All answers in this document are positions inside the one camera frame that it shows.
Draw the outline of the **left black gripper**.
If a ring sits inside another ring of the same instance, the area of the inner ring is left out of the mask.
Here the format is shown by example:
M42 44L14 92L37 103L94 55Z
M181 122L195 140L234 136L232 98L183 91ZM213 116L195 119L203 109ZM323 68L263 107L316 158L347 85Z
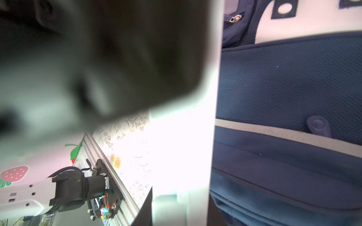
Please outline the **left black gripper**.
M210 1L1 1L1 132L71 133L191 93Z

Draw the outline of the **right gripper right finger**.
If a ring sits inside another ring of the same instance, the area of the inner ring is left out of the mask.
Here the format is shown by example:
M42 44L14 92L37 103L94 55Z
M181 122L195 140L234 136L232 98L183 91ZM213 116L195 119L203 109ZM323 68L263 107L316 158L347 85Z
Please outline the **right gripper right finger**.
M224 218L211 195L209 195L208 201L207 226L226 226Z

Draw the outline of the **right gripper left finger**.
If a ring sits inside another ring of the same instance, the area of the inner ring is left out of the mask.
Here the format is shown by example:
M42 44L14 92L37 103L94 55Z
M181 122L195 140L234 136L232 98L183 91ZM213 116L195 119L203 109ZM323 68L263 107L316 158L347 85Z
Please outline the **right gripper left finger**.
M150 189L139 213L131 226L153 226L152 225L152 198L153 188Z

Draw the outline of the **light blue pencil case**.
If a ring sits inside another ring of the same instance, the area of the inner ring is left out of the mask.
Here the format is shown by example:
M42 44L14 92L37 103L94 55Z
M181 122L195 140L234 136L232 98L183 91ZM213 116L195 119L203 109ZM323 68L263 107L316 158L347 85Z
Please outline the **light blue pencil case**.
M154 226L207 226L224 1L185 6L175 73L187 94L150 110Z

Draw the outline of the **navy blue student backpack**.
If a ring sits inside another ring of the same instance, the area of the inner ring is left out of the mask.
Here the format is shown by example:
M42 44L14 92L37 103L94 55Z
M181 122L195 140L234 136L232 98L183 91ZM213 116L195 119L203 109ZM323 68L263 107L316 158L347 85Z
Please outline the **navy blue student backpack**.
M361 1L225 1L210 196L219 225L361 225Z

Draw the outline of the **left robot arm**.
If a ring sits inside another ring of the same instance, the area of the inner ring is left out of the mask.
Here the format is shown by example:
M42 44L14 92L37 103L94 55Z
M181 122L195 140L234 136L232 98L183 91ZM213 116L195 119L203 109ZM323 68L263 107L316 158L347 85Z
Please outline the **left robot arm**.
M154 181L139 225L207 222L223 1L1 1L1 219L133 199L114 166L34 173L56 144L141 111Z

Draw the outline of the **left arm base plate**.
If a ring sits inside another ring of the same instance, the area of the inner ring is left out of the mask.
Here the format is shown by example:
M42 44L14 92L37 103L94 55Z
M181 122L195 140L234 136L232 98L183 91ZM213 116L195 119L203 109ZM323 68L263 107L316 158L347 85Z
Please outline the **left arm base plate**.
M90 219L92 221L115 219L120 210L122 192L118 189L111 171L101 159L96 161L91 171L92 176L87 178L90 195L86 202Z

